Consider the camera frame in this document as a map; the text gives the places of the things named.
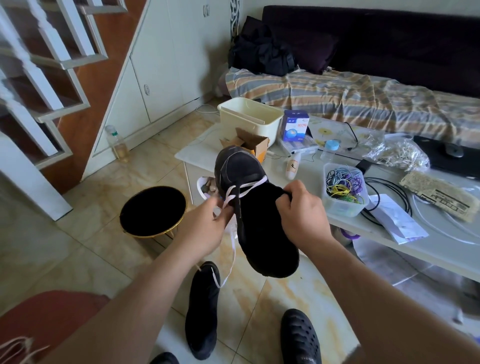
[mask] open cardboard box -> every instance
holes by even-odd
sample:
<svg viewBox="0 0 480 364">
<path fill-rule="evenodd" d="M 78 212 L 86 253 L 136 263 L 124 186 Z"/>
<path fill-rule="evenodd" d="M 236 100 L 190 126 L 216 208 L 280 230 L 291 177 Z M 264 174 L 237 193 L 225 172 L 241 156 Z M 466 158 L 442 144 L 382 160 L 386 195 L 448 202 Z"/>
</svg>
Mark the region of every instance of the open cardboard box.
<svg viewBox="0 0 480 364">
<path fill-rule="evenodd" d="M 257 157 L 262 163 L 265 159 L 268 149 L 268 138 L 266 136 L 254 135 L 241 128 L 235 128 L 237 136 L 232 140 L 222 140 L 220 143 L 226 148 L 227 146 L 241 146 Z"/>
</svg>

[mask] person's left hand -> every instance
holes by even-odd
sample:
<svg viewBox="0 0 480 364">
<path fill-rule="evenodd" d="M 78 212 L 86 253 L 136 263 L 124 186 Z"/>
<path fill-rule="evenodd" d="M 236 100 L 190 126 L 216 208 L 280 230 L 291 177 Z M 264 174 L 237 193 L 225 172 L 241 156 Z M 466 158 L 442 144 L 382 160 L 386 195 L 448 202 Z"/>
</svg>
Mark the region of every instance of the person's left hand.
<svg viewBox="0 0 480 364">
<path fill-rule="evenodd" d="M 213 209 L 222 204 L 220 197 L 210 197 L 187 212 L 179 224 L 174 244 L 185 247 L 196 260 L 212 253 L 220 245 L 225 227 L 233 216 L 233 207 L 227 206 L 215 219 Z"/>
</svg>

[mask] plastic container of wires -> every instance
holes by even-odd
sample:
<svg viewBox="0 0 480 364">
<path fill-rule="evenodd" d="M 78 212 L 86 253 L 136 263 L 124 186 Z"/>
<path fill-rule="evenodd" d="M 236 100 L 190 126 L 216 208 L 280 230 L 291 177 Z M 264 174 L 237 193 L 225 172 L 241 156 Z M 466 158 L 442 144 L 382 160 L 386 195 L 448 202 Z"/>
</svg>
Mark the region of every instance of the plastic container of wires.
<svg viewBox="0 0 480 364">
<path fill-rule="evenodd" d="M 363 173 L 351 166 L 325 163 L 322 170 L 322 194 L 325 211 L 352 218 L 369 202 Z"/>
</svg>

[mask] blue and white box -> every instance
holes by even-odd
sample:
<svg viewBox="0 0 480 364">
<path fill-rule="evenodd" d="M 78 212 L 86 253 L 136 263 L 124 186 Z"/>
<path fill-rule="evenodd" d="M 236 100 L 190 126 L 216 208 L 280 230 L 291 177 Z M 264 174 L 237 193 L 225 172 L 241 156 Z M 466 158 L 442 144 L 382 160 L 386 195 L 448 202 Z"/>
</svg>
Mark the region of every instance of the blue and white box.
<svg viewBox="0 0 480 364">
<path fill-rule="evenodd" d="M 304 110 L 285 110 L 282 125 L 282 140 L 296 142 L 305 138 L 310 117 Z"/>
</svg>

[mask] person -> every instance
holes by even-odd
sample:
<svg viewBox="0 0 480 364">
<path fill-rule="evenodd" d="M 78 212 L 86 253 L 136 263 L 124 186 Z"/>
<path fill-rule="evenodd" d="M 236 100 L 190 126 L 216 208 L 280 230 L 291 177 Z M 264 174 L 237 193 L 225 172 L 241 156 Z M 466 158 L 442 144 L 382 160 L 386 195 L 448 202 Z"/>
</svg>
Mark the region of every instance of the person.
<svg viewBox="0 0 480 364">
<path fill-rule="evenodd" d="M 288 238 L 315 264 L 360 346 L 348 363 L 480 363 L 480 349 L 426 308 L 383 281 L 331 235 L 321 200 L 302 182 L 276 205 Z M 53 350 L 42 364 L 145 364 L 179 286 L 220 244 L 233 215 L 218 218 L 210 198 L 187 213 L 173 243 L 129 287 Z M 298 363 L 314 363 L 300 358 Z"/>
</svg>

